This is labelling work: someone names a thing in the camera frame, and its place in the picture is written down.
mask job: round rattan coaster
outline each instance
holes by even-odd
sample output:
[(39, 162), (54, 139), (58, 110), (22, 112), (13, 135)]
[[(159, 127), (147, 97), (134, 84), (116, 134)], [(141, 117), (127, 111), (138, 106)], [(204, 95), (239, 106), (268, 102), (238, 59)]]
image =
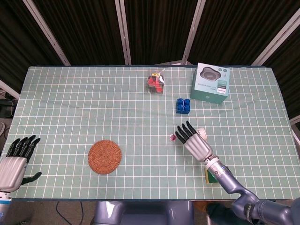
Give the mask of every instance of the round rattan coaster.
[(121, 149), (112, 141), (96, 142), (90, 149), (88, 161), (91, 169), (99, 174), (108, 174), (114, 171), (122, 158)]

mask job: silver robotic hand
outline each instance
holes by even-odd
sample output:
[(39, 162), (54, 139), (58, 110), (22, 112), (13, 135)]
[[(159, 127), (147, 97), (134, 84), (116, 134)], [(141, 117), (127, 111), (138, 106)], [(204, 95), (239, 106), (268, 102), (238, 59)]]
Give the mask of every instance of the silver robotic hand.
[(250, 223), (256, 223), (260, 219), (277, 225), (296, 224), (293, 222), (290, 207), (269, 200), (260, 200), (243, 187), (219, 158), (213, 155), (210, 145), (188, 121), (187, 127), (184, 124), (182, 124), (183, 129), (177, 126), (179, 133), (176, 131), (176, 136), (199, 162), (205, 163), (207, 170), (213, 174), (227, 193), (240, 194), (240, 197), (232, 203), (232, 210), (239, 218)]
[(0, 224), (3, 223), (12, 199), (10, 193), (21, 185), (35, 181), (41, 172), (33, 177), (24, 178), (27, 164), (40, 138), (34, 140), (35, 135), (22, 140), (15, 140), (9, 147), (6, 157), (0, 161)]

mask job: robotic hand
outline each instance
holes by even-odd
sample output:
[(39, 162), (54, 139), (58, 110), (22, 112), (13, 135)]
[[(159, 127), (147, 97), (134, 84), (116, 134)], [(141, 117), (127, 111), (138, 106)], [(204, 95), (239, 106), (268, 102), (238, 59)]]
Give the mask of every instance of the robotic hand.
[(23, 184), (37, 180), (41, 172), (33, 177), (24, 178), (27, 164), (40, 138), (35, 135), (22, 140), (15, 140), (9, 147), (6, 157), (0, 161), (0, 224), (6, 216), (12, 199), (10, 193), (19, 189)]
[(241, 195), (232, 203), (232, 210), (239, 218), (250, 223), (256, 223), (261, 219), (277, 225), (294, 224), (290, 207), (269, 200), (260, 200), (243, 187), (219, 158), (213, 155), (210, 145), (197, 134), (188, 121), (187, 127), (182, 124), (182, 130), (180, 126), (177, 126), (180, 134), (176, 131), (176, 136), (199, 162), (205, 163), (206, 169), (214, 175), (227, 193)]

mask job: floor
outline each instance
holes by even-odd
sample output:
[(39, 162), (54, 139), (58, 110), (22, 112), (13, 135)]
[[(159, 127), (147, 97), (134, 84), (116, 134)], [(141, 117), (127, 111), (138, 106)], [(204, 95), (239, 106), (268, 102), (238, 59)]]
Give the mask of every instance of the floor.
[[(2, 119), (6, 128), (10, 127), (11, 119)], [(0, 151), (2, 152), (5, 144), (4, 135), (0, 136)], [(291, 205), (290, 200), (278, 201), (282, 204)], [(94, 217), (96, 208), (95, 201), (84, 201), (83, 205), (83, 225), (89, 225)], [(226, 207), (230, 207), (232, 201), (222, 201)], [(67, 224), (60, 215), (56, 212), (57, 201), (13, 201), (6, 217), (6, 225), (17, 225), (23, 221), (27, 221), (26, 225), (53, 225), (53, 224)], [(73, 225), (77, 225), (81, 221), (81, 207), (79, 201), (61, 201), (58, 209), (60, 213)], [(195, 225), (207, 225), (206, 214), (195, 210)]]

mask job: blue toy block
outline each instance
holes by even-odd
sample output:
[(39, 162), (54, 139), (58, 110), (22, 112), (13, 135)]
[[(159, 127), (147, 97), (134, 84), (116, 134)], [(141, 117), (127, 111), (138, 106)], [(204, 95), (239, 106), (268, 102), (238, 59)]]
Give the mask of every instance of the blue toy block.
[(190, 100), (187, 98), (183, 100), (182, 98), (178, 98), (176, 101), (176, 113), (180, 114), (188, 114), (190, 111)]

